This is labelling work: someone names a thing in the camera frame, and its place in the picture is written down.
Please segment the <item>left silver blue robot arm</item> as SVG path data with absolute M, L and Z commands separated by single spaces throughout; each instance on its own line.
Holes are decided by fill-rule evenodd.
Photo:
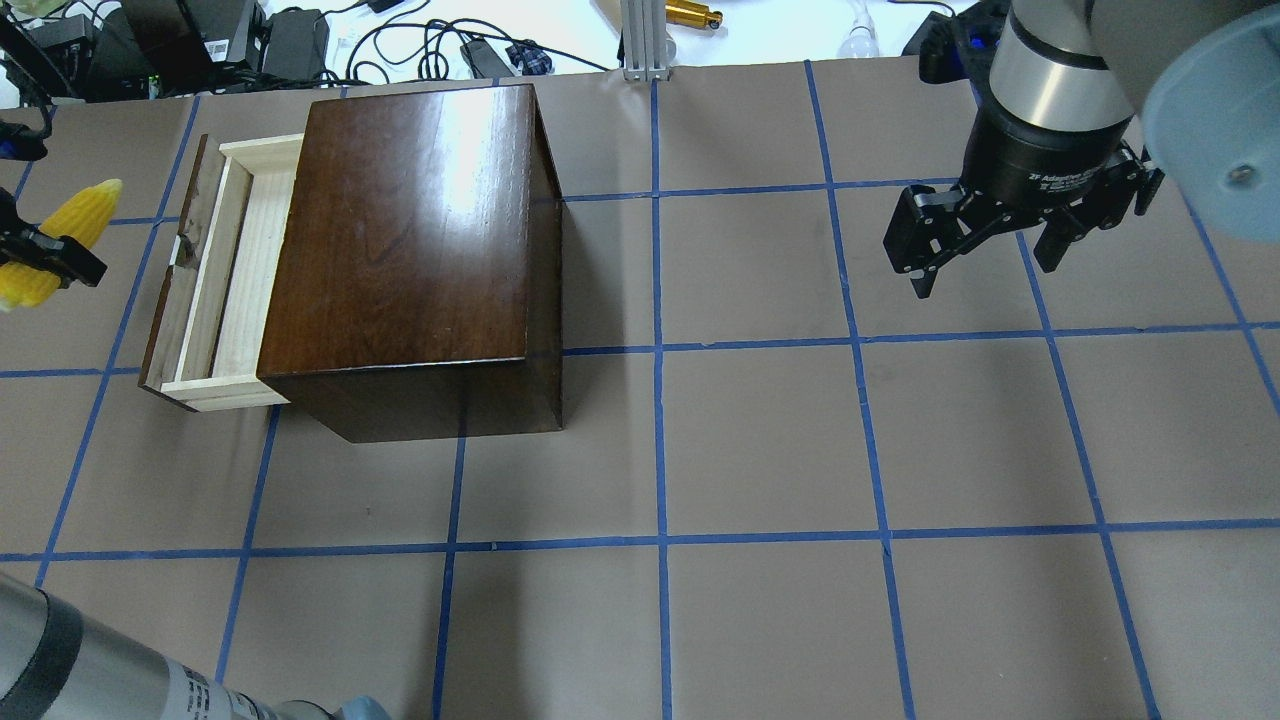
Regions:
M 264 418 L 262 447 L 253 493 L 244 509 L 239 541 L 229 547 L 58 551 L 58 539 L 90 451 L 111 382 L 142 377 L 132 366 L 108 361 L 102 369 L 52 369 L 52 378 L 91 377 L 93 402 L 76 423 L 76 455 L 59 492 L 47 539 L 36 553 L 14 553 L 13 562 L 36 565 L 33 584 L 3 578 L 3 716 L 5 719 L 384 719 L 387 711 L 369 696 L 326 710 L 307 700 L 270 705 L 223 682 L 233 626 L 243 594 L 278 410 Z M 54 562 L 159 562 L 234 560 L 234 583 L 227 603 L 218 670 L 205 676 L 145 643 L 84 614 L 49 593 L 44 580 Z

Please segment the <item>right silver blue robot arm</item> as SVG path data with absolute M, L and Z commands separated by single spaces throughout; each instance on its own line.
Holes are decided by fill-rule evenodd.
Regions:
M 1240 240 L 1277 241 L 1275 1 L 978 1 L 910 42 L 928 85 L 968 81 L 975 120 L 947 190 L 906 187 L 884 233 L 919 299 L 942 266 L 1041 228 L 1043 272 L 1148 211 L 1171 178 Z

